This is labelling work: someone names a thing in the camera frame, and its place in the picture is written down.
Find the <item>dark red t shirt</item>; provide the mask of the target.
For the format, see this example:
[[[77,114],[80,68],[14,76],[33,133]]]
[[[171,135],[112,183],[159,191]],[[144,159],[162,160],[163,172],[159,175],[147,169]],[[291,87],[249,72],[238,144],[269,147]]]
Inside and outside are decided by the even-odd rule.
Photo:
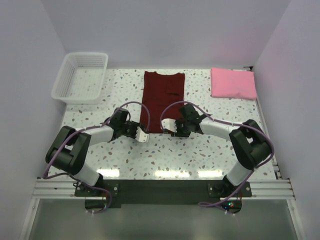
[[[144,72],[144,87],[142,104],[149,110],[142,110],[140,122],[149,126],[149,132],[160,134],[160,117],[162,112],[171,104],[184,100],[185,74],[175,73],[162,75],[157,72]]]

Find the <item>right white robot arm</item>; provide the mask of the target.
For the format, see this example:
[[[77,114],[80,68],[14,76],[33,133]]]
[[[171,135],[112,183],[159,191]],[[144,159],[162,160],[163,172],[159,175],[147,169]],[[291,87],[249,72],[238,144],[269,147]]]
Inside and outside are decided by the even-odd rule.
[[[173,137],[189,137],[191,133],[215,136],[231,142],[237,162],[222,179],[221,189],[230,197],[241,190],[241,184],[267,158],[272,158],[274,146],[257,122],[249,119],[243,123],[234,123],[214,119],[208,114],[200,115],[195,107],[188,103],[179,109],[182,118],[163,119],[162,127]]]

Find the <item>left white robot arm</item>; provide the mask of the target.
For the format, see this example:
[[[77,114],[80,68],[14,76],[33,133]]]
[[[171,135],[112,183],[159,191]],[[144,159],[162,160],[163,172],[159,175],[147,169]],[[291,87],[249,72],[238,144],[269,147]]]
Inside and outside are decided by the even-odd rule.
[[[144,125],[132,121],[131,114],[124,108],[116,108],[113,115],[106,118],[97,126],[75,129],[63,126],[50,146],[45,162],[47,169],[43,179],[54,176],[48,175],[50,167],[63,171],[63,175],[69,175],[86,184],[86,191],[92,196],[99,196],[104,190],[103,177],[87,163],[87,152],[90,146],[109,143],[122,136],[139,140],[139,134],[143,132]]]

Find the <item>folded pink t shirt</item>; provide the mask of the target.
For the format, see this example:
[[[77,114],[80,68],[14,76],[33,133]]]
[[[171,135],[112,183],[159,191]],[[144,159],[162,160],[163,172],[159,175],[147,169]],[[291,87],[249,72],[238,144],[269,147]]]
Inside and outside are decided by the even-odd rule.
[[[246,70],[211,68],[211,96],[214,98],[257,99],[254,73]]]

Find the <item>white plastic basket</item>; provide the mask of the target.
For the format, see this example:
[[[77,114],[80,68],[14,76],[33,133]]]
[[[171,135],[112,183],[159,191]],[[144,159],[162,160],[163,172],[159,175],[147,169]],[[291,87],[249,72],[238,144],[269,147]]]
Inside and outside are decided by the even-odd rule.
[[[60,66],[51,91],[54,100],[70,105],[99,101],[109,56],[100,52],[71,52]]]

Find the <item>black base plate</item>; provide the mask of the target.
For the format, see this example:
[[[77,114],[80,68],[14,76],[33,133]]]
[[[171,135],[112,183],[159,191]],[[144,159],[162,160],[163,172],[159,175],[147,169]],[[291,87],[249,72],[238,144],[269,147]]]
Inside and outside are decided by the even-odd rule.
[[[221,207],[237,212],[241,198],[252,197],[249,182],[239,190],[223,180],[101,180],[98,186],[74,183],[76,197],[84,197],[86,210],[103,207],[121,208],[122,205],[196,205],[216,203],[227,198]]]

